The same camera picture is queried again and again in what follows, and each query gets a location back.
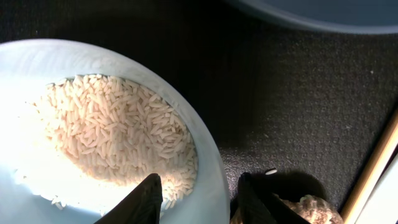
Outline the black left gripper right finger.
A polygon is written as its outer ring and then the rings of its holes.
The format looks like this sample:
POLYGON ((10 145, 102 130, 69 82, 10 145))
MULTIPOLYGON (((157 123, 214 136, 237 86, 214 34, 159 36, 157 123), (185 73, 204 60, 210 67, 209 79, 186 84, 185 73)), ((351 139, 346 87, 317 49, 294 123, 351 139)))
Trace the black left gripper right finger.
POLYGON ((238 181, 238 205, 243 224, 309 224, 248 172, 238 181))

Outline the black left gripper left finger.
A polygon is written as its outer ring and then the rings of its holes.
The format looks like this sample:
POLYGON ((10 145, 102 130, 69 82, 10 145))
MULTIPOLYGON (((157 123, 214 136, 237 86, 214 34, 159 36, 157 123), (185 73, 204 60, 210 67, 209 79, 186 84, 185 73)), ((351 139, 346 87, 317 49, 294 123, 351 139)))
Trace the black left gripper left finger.
POLYGON ((161 178, 152 173, 95 224, 159 224, 162 202, 161 178))

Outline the brown walnut cookie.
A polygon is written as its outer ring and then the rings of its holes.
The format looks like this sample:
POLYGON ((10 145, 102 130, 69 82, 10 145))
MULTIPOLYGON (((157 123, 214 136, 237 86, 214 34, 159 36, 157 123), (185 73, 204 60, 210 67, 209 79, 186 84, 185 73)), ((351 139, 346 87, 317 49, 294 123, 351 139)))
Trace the brown walnut cookie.
MULTIPOLYGON (((327 201, 320 197, 305 195, 300 199, 299 202, 290 202, 288 200, 281 199, 286 206, 292 209, 295 213, 300 215, 309 223, 314 224, 342 224, 343 219, 340 214, 331 206, 327 201)), ((240 209, 238 205, 238 198, 236 199, 236 205, 234 215, 231 217, 231 223, 243 223, 240 209)))

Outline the white rice pile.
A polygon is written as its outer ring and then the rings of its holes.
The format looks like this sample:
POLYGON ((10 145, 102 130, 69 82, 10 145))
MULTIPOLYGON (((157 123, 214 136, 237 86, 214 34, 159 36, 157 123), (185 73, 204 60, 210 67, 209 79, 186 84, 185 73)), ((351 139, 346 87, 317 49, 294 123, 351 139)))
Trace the white rice pile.
POLYGON ((58 208, 106 213, 152 173, 160 175, 167 208, 192 193, 198 171, 192 135, 145 86, 77 75, 47 85, 26 106, 19 122, 28 144, 16 178, 58 208))

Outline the light blue bowl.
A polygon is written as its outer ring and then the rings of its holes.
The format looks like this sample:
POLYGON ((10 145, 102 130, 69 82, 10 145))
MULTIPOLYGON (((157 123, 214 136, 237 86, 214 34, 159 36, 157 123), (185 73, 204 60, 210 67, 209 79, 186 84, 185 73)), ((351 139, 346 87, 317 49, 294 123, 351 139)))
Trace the light blue bowl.
POLYGON ((100 73, 138 82, 171 104, 188 126, 197 147, 198 175, 193 192, 163 212, 161 223, 228 223, 228 181, 218 148, 204 122, 186 99, 143 65, 95 45, 32 39, 1 45, 1 222, 94 223, 99 213, 86 205, 63 210, 15 182, 15 150, 24 142, 14 126, 25 101, 44 85, 74 75, 100 73))

